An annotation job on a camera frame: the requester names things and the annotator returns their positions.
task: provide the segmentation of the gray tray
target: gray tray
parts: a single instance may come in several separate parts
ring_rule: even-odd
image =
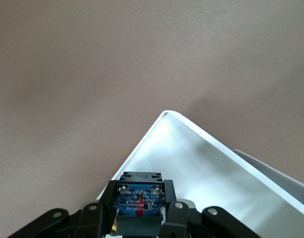
[[[220,206],[263,238],[304,238],[304,204],[177,112],[159,116],[112,179],[124,171],[160,172],[178,198]]]

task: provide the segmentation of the brown table surface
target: brown table surface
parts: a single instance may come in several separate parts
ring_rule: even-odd
[[[0,238],[95,199],[167,109],[304,182],[304,0],[0,1]]]

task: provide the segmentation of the white tray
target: white tray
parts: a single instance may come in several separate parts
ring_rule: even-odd
[[[124,171],[160,172],[177,198],[220,206],[263,238],[304,238],[303,204],[177,112],[159,116],[112,179]]]

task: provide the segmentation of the brown surface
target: brown surface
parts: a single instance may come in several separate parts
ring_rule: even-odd
[[[96,198],[166,109],[304,182],[304,0],[0,1],[0,238]]]

